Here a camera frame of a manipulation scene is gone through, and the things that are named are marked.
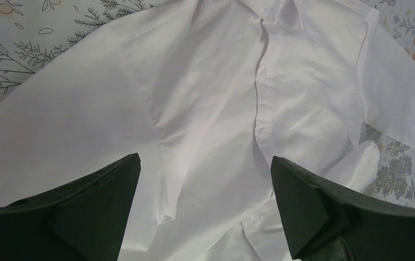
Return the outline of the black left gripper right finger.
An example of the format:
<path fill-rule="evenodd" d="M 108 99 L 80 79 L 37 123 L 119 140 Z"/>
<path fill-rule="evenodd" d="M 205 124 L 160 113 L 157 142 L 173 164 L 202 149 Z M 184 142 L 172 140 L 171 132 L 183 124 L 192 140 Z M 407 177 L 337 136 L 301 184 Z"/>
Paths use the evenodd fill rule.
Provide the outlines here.
<path fill-rule="evenodd" d="M 415 208 L 348 189 L 280 157 L 271 178 L 292 259 L 415 260 Z"/>

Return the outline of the white shirt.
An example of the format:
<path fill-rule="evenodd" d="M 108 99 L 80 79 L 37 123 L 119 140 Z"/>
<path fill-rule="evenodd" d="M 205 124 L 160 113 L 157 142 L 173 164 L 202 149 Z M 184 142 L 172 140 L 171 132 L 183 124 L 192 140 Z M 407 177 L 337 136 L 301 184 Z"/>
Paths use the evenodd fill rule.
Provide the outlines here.
<path fill-rule="evenodd" d="M 290 260 L 274 156 L 356 191 L 415 148 L 415 62 L 360 1 L 171 1 L 109 22 L 0 103 L 0 206 L 131 153 L 120 260 Z"/>

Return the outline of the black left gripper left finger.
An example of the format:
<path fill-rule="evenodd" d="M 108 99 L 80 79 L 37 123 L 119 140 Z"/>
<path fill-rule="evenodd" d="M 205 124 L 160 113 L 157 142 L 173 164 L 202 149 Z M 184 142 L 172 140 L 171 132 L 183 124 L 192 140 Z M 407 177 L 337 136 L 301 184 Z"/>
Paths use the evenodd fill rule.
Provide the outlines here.
<path fill-rule="evenodd" d="M 116 260 L 141 160 L 127 155 L 75 181 L 0 207 L 0 260 Z"/>

